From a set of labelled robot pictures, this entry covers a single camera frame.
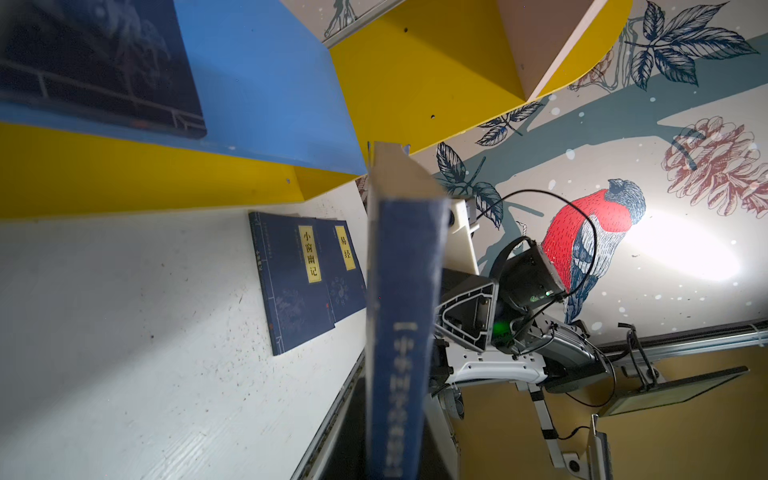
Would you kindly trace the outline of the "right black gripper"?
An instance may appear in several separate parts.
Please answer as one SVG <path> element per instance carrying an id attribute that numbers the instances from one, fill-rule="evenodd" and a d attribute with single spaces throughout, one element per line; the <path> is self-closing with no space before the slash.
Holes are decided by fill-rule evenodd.
<path id="1" fill-rule="evenodd" d="M 498 290 L 496 279 L 444 268 L 435 335 L 484 352 L 492 337 Z"/>

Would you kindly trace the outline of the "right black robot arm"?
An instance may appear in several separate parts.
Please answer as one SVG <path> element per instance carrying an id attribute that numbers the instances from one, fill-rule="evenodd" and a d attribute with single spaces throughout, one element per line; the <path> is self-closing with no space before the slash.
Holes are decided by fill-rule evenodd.
<path id="1" fill-rule="evenodd" d="M 610 479 L 611 454 L 598 416 L 590 418 L 584 453 L 564 452 L 545 393 L 570 393 L 615 372 L 580 327 L 544 311 L 565 288 L 541 247 L 521 237 L 504 247 L 483 276 L 470 243 L 449 241 L 428 391 L 451 416 L 463 415 L 461 387 L 509 381 L 528 392 L 552 464 L 579 479 Z"/>

